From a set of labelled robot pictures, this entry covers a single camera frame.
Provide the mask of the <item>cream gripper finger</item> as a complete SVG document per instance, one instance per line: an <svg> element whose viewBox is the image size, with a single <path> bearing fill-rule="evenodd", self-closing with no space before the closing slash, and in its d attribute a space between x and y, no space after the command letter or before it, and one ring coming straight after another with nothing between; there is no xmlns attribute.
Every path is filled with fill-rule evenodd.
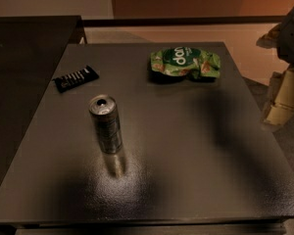
<svg viewBox="0 0 294 235"><path fill-rule="evenodd" d="M294 115L294 65L274 72L269 80L267 100L262 110L263 128L280 128Z"/></svg>
<svg viewBox="0 0 294 235"><path fill-rule="evenodd" d="M275 25L272 29L270 29L266 34L261 36L256 45L262 48L275 48L277 44L277 39L280 34L281 24Z"/></svg>

